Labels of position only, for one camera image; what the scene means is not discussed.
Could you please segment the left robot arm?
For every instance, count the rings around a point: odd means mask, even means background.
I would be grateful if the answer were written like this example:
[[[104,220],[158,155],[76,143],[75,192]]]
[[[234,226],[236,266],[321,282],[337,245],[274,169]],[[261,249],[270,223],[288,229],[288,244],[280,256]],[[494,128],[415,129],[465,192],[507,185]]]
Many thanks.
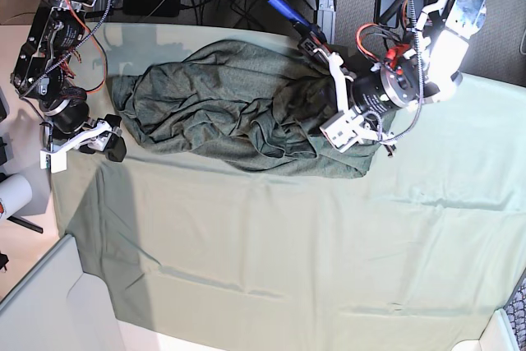
[[[393,0],[355,34],[372,70],[354,76],[340,62],[331,72],[337,114],[378,119],[449,99],[486,13],[487,0]]]

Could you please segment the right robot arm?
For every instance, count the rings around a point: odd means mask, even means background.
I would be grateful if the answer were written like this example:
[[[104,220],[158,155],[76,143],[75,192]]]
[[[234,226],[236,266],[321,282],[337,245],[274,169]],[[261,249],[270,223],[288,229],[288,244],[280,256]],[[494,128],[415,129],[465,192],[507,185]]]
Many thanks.
[[[110,13],[111,2],[105,0],[100,22]],[[75,85],[76,75],[70,68],[72,59],[80,59],[80,48],[86,42],[102,48],[95,37],[101,25],[90,28],[86,24],[87,11],[96,3],[41,0],[10,77],[19,99],[32,106],[41,119],[44,136],[40,166],[53,173],[66,169],[71,150],[87,155],[101,153],[117,163],[127,153],[122,119],[112,114],[92,118],[87,99],[97,90]]]

